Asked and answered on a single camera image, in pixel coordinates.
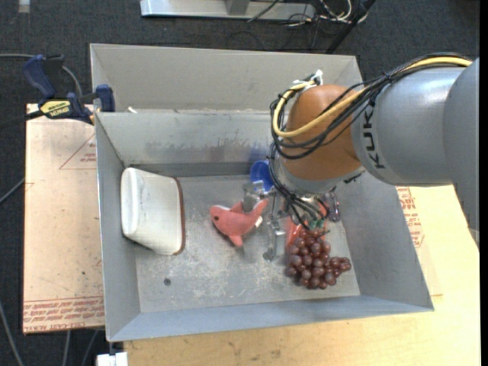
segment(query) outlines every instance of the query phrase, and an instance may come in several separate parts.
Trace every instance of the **black cable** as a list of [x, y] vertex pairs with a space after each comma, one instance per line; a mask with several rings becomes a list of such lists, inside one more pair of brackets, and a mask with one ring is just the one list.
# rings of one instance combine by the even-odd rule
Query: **black cable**
[[[417, 62], [422, 61], [424, 59], [430, 59], [430, 58], [439, 57], [439, 56], [456, 56], [456, 57], [460, 57], [460, 58], [469, 60], [467, 57], [459, 56], [459, 55], [456, 55], [454, 53], [432, 53], [432, 54], [428, 54], [428, 55], [425, 55], [425, 56], [417, 57], [417, 58], [411, 60], [408, 63], [404, 63], [403, 65], [401, 65], [401, 66], [399, 66], [399, 67], [397, 67], [395, 69], [392, 69], [389, 73], [384, 73], [382, 76], [380, 76], [380, 77], [378, 77], [376, 79], [370, 80], [368, 82], [364, 82], [364, 83], [359, 83], [359, 84], [353, 85], [353, 86], [349, 87], [348, 89], [346, 89], [321, 114], [323, 114], [324, 112], [326, 112], [327, 110], [329, 110], [330, 108], [332, 108], [335, 104], [337, 104], [353, 88], [357, 87], [360, 84], [370, 83], [368, 85], [368, 87], [366, 88], [366, 91], [363, 92], [354, 101], [352, 101], [351, 104], [338, 117], [336, 117], [332, 121], [332, 123], [322, 133], [318, 134], [317, 136], [315, 136], [315, 137], [313, 137], [313, 138], [311, 138], [309, 140], [300, 142], [300, 143], [293, 143], [293, 142], [287, 142], [287, 141], [285, 141], [285, 139], [283, 139], [281, 137], [278, 137], [277, 134], [275, 133], [274, 129], [271, 129], [271, 135], [273, 136], [273, 140], [274, 140], [274, 143], [275, 143], [275, 145], [277, 147], [278, 153], [280, 153], [280, 155], [283, 156], [286, 159], [302, 159], [303, 157], [308, 156], [313, 151], [317, 150], [320, 146], [328, 145], [331, 142], [333, 142], [334, 140], [336, 140], [340, 136], [340, 134], [342, 132], [344, 132], [345, 129], [347, 129], [348, 126], [350, 126], [350, 124], [352, 122], [348, 123], [348, 125], [346, 125], [345, 127], [343, 127], [332, 139], [330, 139], [329, 141], [325, 142], [325, 139], [327, 138], [327, 136], [332, 131], [334, 131], [334, 129], [336, 129], [338, 126], [340, 126], [340, 124], [342, 124], [349, 116], [351, 116], [354, 112], [356, 112], [363, 103], [365, 103], [368, 100], [369, 100], [369, 102], [374, 101], [376, 99], [376, 97], [379, 95], [379, 93], [381, 91], [383, 91], [383, 89], [387, 85], [392, 84], [392, 83], [394, 83], [394, 82], [402, 79], [406, 75], [410, 75], [410, 74], [412, 74], [414, 72], [417, 72], [419, 70], [422, 70], [422, 69], [429, 69], [429, 68], [433, 68], [433, 67], [437, 67], [437, 66], [446, 66], [446, 65], [449, 65], [449, 66], [456, 65], [457, 66], [457, 64], [455, 64], [455, 63], [431, 63], [431, 64], [428, 64], [427, 66], [418, 66], [416, 68], [409, 68], [414, 63], [417, 63]], [[271, 105], [270, 105], [271, 115], [274, 114], [276, 105], [277, 105], [277, 102], [276, 101], [271, 103]], [[363, 109], [359, 112], [359, 114], [362, 113], [363, 110], [368, 105], [369, 105], [369, 103], [367, 103], [363, 107]], [[279, 115], [278, 120], [282, 120], [282, 118], [283, 118], [283, 115], [284, 115], [284, 106], [282, 107], [282, 109], [280, 111], [280, 115]], [[284, 153], [283, 150], [281, 150], [281, 147], [292, 148], [292, 149], [293, 148], [295, 148], [295, 149], [300, 148], [300, 149], [305, 149], [305, 150], [303, 152], [297, 154], [297, 155], [288, 155], [288, 154]]]
[[93, 336], [91, 337], [90, 342], [88, 344], [88, 347], [86, 348], [85, 355], [83, 355], [83, 360], [82, 360], [81, 366], [85, 366], [86, 361], [88, 360], [88, 357], [90, 356], [90, 351], [93, 347], [93, 343], [95, 343], [95, 339], [97, 338], [97, 335], [99, 332], [100, 331], [98, 331], [96, 329]]
[[259, 12], [256, 16], [248, 20], [249, 22], [255, 21], [256, 19], [259, 19], [262, 15], [268, 13], [280, 0], [274, 0], [267, 8]]
[[0, 198], [0, 204], [5, 202], [8, 199], [8, 197], [10, 197], [20, 186], [23, 185], [24, 182], [25, 182], [25, 178], [22, 178], [21, 181], [19, 181], [14, 187], [12, 187], [9, 191], [7, 191], [7, 193]]

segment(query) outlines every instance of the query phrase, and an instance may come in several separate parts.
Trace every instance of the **blue object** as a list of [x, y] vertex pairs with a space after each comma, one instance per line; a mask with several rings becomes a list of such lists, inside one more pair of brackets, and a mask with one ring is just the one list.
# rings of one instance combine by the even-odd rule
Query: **blue object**
[[43, 56], [38, 54], [29, 59], [22, 67], [22, 72], [29, 83], [42, 92], [45, 99], [52, 98], [56, 89], [51, 84], [43, 69]]
[[268, 191], [273, 187], [273, 181], [269, 175], [269, 161], [259, 160], [251, 167], [251, 181], [262, 181], [263, 188]]
[[102, 111], [108, 111], [108, 112], [115, 111], [114, 94], [112, 93], [112, 89], [108, 85], [106, 84], [99, 85], [95, 90], [95, 93], [100, 99]]

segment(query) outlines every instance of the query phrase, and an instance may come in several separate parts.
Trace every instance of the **metal stand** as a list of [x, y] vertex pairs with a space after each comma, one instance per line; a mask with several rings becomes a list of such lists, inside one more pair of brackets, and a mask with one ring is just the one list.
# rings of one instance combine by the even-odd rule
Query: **metal stand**
[[[271, 2], [251, 0], [141, 0], [143, 17], [193, 17], [252, 19], [270, 6]], [[258, 19], [286, 21], [291, 15], [303, 12], [313, 16], [312, 5], [276, 3]]]

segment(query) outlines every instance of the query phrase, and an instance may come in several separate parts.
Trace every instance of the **white plastic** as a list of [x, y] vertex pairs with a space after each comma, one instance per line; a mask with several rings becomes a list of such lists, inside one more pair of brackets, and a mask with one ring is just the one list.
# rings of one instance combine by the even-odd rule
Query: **white plastic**
[[180, 251], [181, 202], [174, 178], [127, 168], [122, 172], [120, 202], [127, 238], [161, 255]]
[[126, 352], [115, 355], [101, 354], [97, 356], [97, 366], [128, 366], [129, 359]]

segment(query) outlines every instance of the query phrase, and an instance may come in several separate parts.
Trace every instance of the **cable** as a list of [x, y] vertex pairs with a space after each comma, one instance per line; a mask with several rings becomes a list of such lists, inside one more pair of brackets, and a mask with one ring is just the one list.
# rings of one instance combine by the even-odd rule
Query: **cable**
[[85, 351], [85, 355], [83, 356], [83, 360], [82, 360], [81, 366], [85, 366], [86, 361], [88, 360], [88, 356], [90, 355], [90, 351], [92, 349], [93, 343], [95, 342], [95, 339], [97, 338], [97, 335], [98, 335], [99, 332], [100, 331], [95, 330], [95, 333], [91, 337], [91, 340], [90, 340], [90, 342], [88, 344], [88, 347], [87, 347], [87, 349]]
[[[34, 54], [23, 54], [23, 53], [0, 53], [0, 58], [31, 59], [32, 57], [35, 57], [35, 55]], [[76, 77], [76, 75], [70, 69], [66, 68], [65, 66], [63, 66], [63, 70], [66, 73], [68, 73], [68, 75], [74, 81], [75, 87], [76, 87], [76, 93], [77, 93], [78, 97], [79, 98], [82, 97], [83, 96], [82, 86], [81, 86], [78, 78]]]
[[0, 317], [2, 318], [3, 326], [5, 328], [5, 333], [7, 334], [8, 342], [10, 343], [11, 350], [14, 352], [15, 359], [17, 359], [17, 363], [19, 366], [24, 366], [24, 362], [22, 361], [21, 356], [18, 353], [17, 346], [14, 342], [14, 337], [10, 332], [10, 328], [8, 327], [7, 323], [7, 316], [5, 315], [5, 311], [3, 310], [2, 301], [0, 300]]
[[24, 182], [25, 182], [25, 178], [22, 178], [22, 180], [18, 182], [14, 187], [12, 187], [10, 191], [7, 191], [7, 194], [5, 194], [3, 197], [0, 198], [0, 204], [6, 201], [7, 198], [10, 197], [15, 192], [15, 190], [17, 190], [20, 186], [22, 186]]
[[268, 7], [266, 7], [264, 10], [259, 12], [256, 16], [248, 20], [249, 22], [255, 21], [256, 19], [259, 19], [261, 16], [264, 14], [268, 13], [280, 0], [274, 0]]
[[[454, 64], [454, 65], [460, 65], [460, 66], [469, 66], [471, 64], [471, 61], [460, 58], [460, 57], [454, 57], [454, 56], [439, 56], [439, 57], [430, 57], [421, 61], [414, 62], [410, 65], [408, 65], [406, 70], [409, 69], [415, 69], [420, 66], [427, 66], [427, 65], [432, 65], [432, 64]], [[283, 137], [283, 138], [290, 138], [294, 136], [298, 136], [302, 133], [307, 132], [311, 128], [315, 127], [317, 124], [320, 124], [323, 122], [325, 119], [330, 117], [333, 114], [342, 113], [353, 101], [356, 99], [360, 98], [363, 93], [365, 93], [368, 89], [370, 88], [363, 88], [362, 90], [354, 93], [353, 95], [347, 97], [346, 99], [343, 99], [336, 104], [333, 105], [333, 107], [329, 107], [326, 112], [315, 118], [314, 120], [310, 121], [308, 124], [292, 131], [283, 131], [279, 128], [278, 126], [278, 115], [281, 112], [281, 109], [283, 108], [285, 101], [287, 101], [290, 96], [295, 95], [300, 89], [304, 88], [306, 85], [304, 84], [299, 84], [299, 85], [294, 85], [290, 87], [283, 96], [281, 96], [280, 101], [278, 102], [276, 109], [274, 110], [273, 113], [273, 121], [272, 121], [272, 130], [277, 136]]]
[[82, 90], [81, 84], [79, 83], [78, 78], [75, 76], [75, 74], [71, 70], [66, 68], [64, 65], [63, 65], [63, 70], [66, 73], [68, 73], [68, 75], [71, 77], [71, 79], [75, 82], [76, 94], [78, 95], [78, 97], [79, 98], [82, 97], [83, 96], [83, 90]]
[[66, 362], [68, 361], [68, 351], [69, 351], [69, 341], [71, 339], [71, 331], [69, 330], [66, 333], [66, 343], [64, 345], [64, 352], [63, 352], [63, 362], [61, 366], [66, 366]]
[[[352, 3], [351, 0], [346, 0], [348, 4], [348, 12], [347, 14], [340, 14], [337, 15], [335, 12], [333, 12], [330, 7], [324, 2], [324, 0], [319, 0], [320, 4], [322, 7], [325, 9], [326, 13], [328, 15], [319, 15], [318, 18], [331, 21], [332, 23], [342, 23], [342, 24], [349, 24], [351, 21], [348, 19], [352, 15]], [[362, 23], [366, 17], [368, 16], [368, 13], [366, 13], [359, 21], [358, 23]]]
[[0, 58], [27, 58], [30, 59], [34, 57], [31, 54], [21, 54], [21, 53], [2, 53], [0, 54]]

